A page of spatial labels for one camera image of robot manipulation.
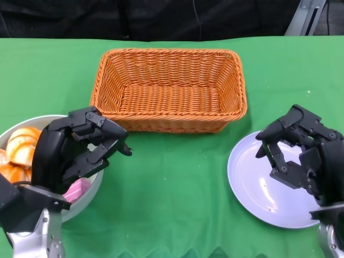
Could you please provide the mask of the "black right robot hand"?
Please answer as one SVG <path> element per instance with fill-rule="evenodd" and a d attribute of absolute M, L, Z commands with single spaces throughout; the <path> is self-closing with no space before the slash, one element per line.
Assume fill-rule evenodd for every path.
<path fill-rule="evenodd" d="M 256 157 L 268 158 L 270 177 L 305 189 L 319 206 L 343 202 L 343 135 L 324 126 L 318 115 L 295 104 L 256 139 L 262 143 Z M 280 142 L 301 148 L 299 163 L 285 160 Z"/>

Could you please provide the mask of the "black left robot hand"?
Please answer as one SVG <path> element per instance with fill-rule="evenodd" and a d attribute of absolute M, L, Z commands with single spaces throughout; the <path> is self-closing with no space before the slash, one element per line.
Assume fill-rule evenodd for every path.
<path fill-rule="evenodd" d="M 42 130 L 32 161 L 32 185 L 65 194 L 78 179 L 108 167 L 115 152 L 131 156 L 127 136 L 94 106 L 70 111 Z"/>

